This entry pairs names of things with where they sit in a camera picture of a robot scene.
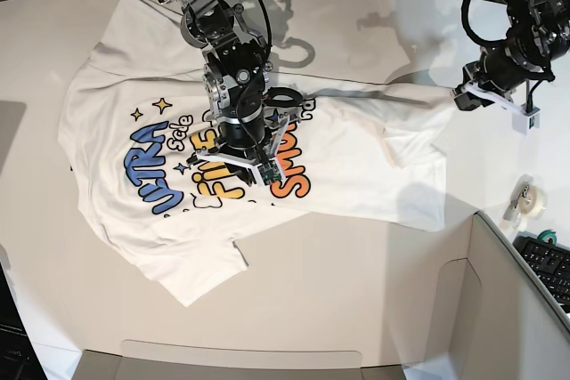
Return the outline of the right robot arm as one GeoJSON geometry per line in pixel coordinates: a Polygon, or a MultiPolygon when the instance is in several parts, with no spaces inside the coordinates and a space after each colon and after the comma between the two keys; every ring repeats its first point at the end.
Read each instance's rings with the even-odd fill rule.
{"type": "Polygon", "coordinates": [[[303,96],[290,88],[267,87],[272,33],[251,28],[242,4],[158,1],[182,6],[180,30],[186,43],[203,53],[210,118],[219,128],[213,148],[197,149],[188,164],[222,162],[247,185],[282,180],[277,153],[287,127],[299,119],[303,96]]]}

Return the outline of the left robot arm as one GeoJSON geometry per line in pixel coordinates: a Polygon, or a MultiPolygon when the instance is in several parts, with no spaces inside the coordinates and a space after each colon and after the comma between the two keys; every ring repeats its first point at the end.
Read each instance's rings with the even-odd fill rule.
{"type": "Polygon", "coordinates": [[[479,36],[469,22],[472,0],[462,0],[461,25],[480,48],[480,57],[462,68],[452,90],[461,111],[497,105],[512,114],[512,128],[527,134],[540,126],[533,95],[552,82],[552,62],[569,52],[569,5],[564,0],[503,0],[510,27],[502,39],[479,36]]]}

